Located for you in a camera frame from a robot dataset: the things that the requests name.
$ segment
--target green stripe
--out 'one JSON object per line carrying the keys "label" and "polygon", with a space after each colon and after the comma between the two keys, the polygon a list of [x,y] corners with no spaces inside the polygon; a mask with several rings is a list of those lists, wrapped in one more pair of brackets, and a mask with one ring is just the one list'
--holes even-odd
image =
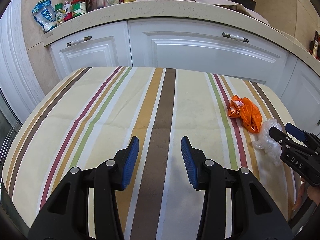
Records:
{"label": "green stripe", "polygon": [[93,130],[94,125],[97,123],[97,121],[100,119],[100,117],[102,116],[103,112],[105,111],[105,109],[107,108],[108,104],[110,103],[113,95],[116,93],[116,91],[118,90],[118,88],[120,87],[120,85],[122,84],[123,80],[125,79],[125,77],[128,75],[129,71],[132,69],[132,67],[129,67],[127,69],[127,71],[124,73],[124,75],[119,79],[118,83],[115,85],[115,87],[113,88],[113,90],[111,91],[111,93],[109,94],[107,100],[103,103],[102,107],[100,108],[100,110],[98,111],[97,115],[95,116],[95,118],[90,122],[81,142],[80,145],[76,151],[75,156],[72,159],[72,162],[70,164],[69,169],[71,169],[72,167],[76,166],[78,163],[78,160],[82,154],[82,151],[84,149],[85,144],[87,143],[87,140]]}
{"label": "green stripe", "polygon": [[218,106],[219,106],[219,110],[220,110],[220,114],[221,114],[221,118],[222,118],[222,123],[226,132],[226,137],[227,137],[227,144],[228,144],[228,149],[229,149],[229,159],[230,159],[230,164],[231,164],[231,169],[233,170],[238,170],[238,165],[237,165],[237,160],[236,160],[236,150],[235,150],[235,145],[233,143],[233,138],[232,138],[232,134],[231,134],[231,128],[230,125],[228,123],[228,117],[226,114],[226,111],[224,109],[220,94],[218,92],[217,86],[214,83],[214,80],[212,78],[212,75],[210,73],[207,73],[214,95],[216,96],[217,102],[218,102]]}

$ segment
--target kitchen cabinet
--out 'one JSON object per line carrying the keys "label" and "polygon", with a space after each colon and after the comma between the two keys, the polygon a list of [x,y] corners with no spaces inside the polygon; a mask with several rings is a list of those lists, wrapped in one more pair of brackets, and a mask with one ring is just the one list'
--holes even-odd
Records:
{"label": "kitchen cabinet", "polygon": [[[89,36],[90,40],[67,46]],[[127,21],[67,36],[51,44],[50,53],[60,79],[81,67],[132,66]]]}
{"label": "kitchen cabinet", "polygon": [[[145,19],[128,21],[128,26],[133,66],[223,74],[275,89],[289,55],[265,39],[221,24]],[[249,43],[223,37],[222,33],[239,35]]]}
{"label": "kitchen cabinet", "polygon": [[297,127],[318,135],[320,126],[320,78],[298,59],[281,101]]}

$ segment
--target ceramic handle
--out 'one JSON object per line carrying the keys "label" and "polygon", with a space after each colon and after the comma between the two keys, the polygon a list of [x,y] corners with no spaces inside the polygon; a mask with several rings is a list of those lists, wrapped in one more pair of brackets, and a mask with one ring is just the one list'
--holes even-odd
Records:
{"label": "ceramic handle", "polygon": [[243,41],[243,42],[249,43],[248,39],[246,39],[244,37],[240,37],[239,35],[233,35],[233,34],[229,34],[229,33],[222,33],[222,36],[230,38],[230,39],[233,39],[235,41]]}
{"label": "ceramic handle", "polygon": [[91,40],[92,36],[89,35],[88,37],[84,37],[83,39],[79,39],[79,40],[75,40],[75,41],[70,41],[67,43],[67,47],[72,46],[72,45],[76,45],[76,44],[80,44],[82,42]]}

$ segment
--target spice jar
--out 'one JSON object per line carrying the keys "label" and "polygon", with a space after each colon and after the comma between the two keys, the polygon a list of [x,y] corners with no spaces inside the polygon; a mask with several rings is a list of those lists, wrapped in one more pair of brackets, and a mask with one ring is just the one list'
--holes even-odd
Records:
{"label": "spice jar", "polygon": [[85,0],[74,0],[71,2],[72,4],[72,17],[77,17],[79,15],[85,14],[87,12],[87,8],[85,6]]}
{"label": "spice jar", "polygon": [[61,23],[64,23],[64,15],[65,15],[65,10],[63,9],[63,4],[58,3],[54,6],[54,10],[56,11],[56,20],[57,20],[57,25],[60,25]]}
{"label": "spice jar", "polygon": [[64,21],[72,19],[71,0],[62,0],[63,9],[65,10]]}

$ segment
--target hand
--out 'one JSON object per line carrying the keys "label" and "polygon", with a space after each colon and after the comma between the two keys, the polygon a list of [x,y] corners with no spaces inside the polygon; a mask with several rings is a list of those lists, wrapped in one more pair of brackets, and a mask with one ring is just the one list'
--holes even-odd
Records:
{"label": "hand", "polygon": [[[292,210],[296,210],[302,204],[302,196],[303,196],[304,191],[305,191],[305,183],[306,183],[306,181],[303,178],[301,178],[301,181],[303,181],[303,184],[299,188],[297,200],[296,200],[294,206],[292,207]],[[319,203],[320,203],[320,187],[309,186],[308,189],[307,189],[307,194],[308,194],[308,197],[311,200],[313,200],[318,206]]]}

